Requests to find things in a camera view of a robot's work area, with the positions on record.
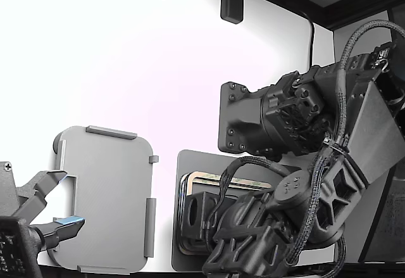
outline black cable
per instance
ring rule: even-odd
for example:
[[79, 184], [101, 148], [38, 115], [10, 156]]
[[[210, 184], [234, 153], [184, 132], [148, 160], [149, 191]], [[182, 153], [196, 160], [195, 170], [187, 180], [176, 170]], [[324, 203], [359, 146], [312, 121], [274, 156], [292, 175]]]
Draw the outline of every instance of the black cable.
[[215, 216], [215, 214], [219, 210], [219, 208], [221, 207], [221, 205], [225, 199], [225, 196], [227, 194], [227, 190], [228, 190], [230, 181], [234, 177], [236, 171], [240, 167], [242, 167], [246, 164], [253, 164], [253, 165], [259, 165], [259, 166], [265, 167], [265, 168], [271, 170], [272, 172], [275, 172], [276, 174], [281, 175], [282, 177], [286, 177], [290, 174], [290, 171], [281, 164], [275, 163], [270, 160], [265, 160], [262, 158], [256, 158], [253, 156], [243, 156], [243, 157], [237, 158], [233, 162], [231, 162], [231, 164], [229, 164], [227, 169], [225, 169], [224, 172], [221, 174], [220, 193], [219, 193], [220, 199], [218, 200], [218, 203], [215, 205], [215, 207], [209, 213], [207, 220], [206, 220], [206, 224], [205, 224], [205, 243], [206, 243], [207, 250], [209, 252], [212, 252], [212, 250], [213, 250], [212, 245], [211, 245], [211, 239], [209, 238], [209, 231], [210, 231], [210, 229], [216, 227], [216, 222], [214, 222], [214, 224], [211, 226], [211, 220]]
[[315, 38], [315, 25], [312, 19], [303, 11], [300, 13], [308, 20], [309, 24], [311, 25], [311, 37], [309, 39], [309, 66], [308, 70], [312, 67], [313, 64], [313, 55], [314, 55], [314, 38]]
[[343, 236], [337, 241], [337, 249], [339, 255], [337, 257], [335, 267], [329, 273], [322, 275], [321, 278], [334, 278], [342, 270], [346, 260], [346, 241]]

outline bolt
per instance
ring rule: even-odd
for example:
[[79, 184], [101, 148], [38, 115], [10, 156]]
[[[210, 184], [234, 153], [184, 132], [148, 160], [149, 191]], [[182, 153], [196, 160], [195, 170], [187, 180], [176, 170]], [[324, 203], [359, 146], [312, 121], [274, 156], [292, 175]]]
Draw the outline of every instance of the bolt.
[[311, 112], [312, 112], [312, 113], [317, 112], [318, 110], [319, 110], [319, 106], [318, 106], [318, 105], [314, 105], [314, 106], [311, 108]]
[[304, 90], [304, 92], [302, 92], [302, 94], [301, 94], [301, 97], [302, 97], [303, 99], [307, 98], [308, 96], [309, 96], [308, 90]]
[[10, 172], [12, 169], [13, 169], [13, 167], [11, 166], [11, 163], [10, 163], [10, 162], [6, 162], [6, 163], [4, 164], [4, 170], [5, 170], [5, 171]]

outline gray plastic lid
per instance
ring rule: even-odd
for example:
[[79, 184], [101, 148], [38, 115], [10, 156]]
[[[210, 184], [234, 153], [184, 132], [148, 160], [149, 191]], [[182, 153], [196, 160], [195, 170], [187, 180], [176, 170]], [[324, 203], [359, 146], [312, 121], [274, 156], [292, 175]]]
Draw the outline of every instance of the gray plastic lid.
[[49, 250], [61, 267], [95, 274], [138, 272], [153, 257], [158, 161], [137, 134], [74, 126], [54, 142], [56, 167], [75, 178], [73, 214], [85, 219], [76, 238]]

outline black robotic arm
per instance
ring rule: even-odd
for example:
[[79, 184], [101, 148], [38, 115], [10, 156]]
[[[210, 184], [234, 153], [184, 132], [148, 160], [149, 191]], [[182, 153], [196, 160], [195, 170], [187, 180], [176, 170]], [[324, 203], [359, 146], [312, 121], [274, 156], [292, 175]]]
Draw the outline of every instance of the black robotic arm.
[[[368, 186], [405, 157], [405, 66], [395, 42], [350, 58], [354, 43], [374, 27], [405, 37], [397, 25], [373, 21], [353, 34], [339, 63], [284, 75], [253, 93], [233, 82], [222, 86], [221, 151], [248, 152], [273, 166], [288, 152], [316, 156], [308, 171], [226, 209], [221, 203], [233, 175], [222, 174], [218, 203], [202, 227], [209, 255], [202, 271], [209, 277], [284, 277], [302, 250], [333, 243], [339, 260], [325, 277], [342, 268], [345, 220]], [[233, 174], [243, 162], [234, 161]]]

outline white wall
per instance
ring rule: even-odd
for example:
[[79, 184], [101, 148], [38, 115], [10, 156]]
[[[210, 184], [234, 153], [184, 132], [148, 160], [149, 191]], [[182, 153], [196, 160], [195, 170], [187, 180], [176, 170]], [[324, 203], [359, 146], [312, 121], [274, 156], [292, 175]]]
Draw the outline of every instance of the white wall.
[[[342, 27], [333, 32], [336, 61], [340, 61], [340, 57], [342, 56], [347, 40], [354, 33], [354, 31], [356, 31], [357, 28], [364, 25], [366, 22], [369, 22], [370, 20], [389, 20], [388, 13], [386, 11], [383, 11], [376, 15], [365, 18], [364, 20], [360, 20], [358, 22]], [[363, 53], [371, 53], [374, 51], [374, 48], [391, 41], [391, 31], [389, 29], [375, 28], [364, 33], [364, 35], [360, 37], [359, 41], [353, 48], [351, 56], [356, 56]]]
[[[0, 160], [21, 186], [53, 168], [53, 139], [72, 125], [146, 138], [160, 155], [146, 271], [172, 270], [177, 155], [219, 153], [222, 83], [253, 91], [308, 67], [307, 21], [264, 0], [245, 0], [239, 25], [220, 19], [220, 0], [0, 0], [0, 17]], [[314, 63], [333, 62], [332, 38], [316, 27]], [[70, 215], [67, 190], [48, 196], [35, 223]]]

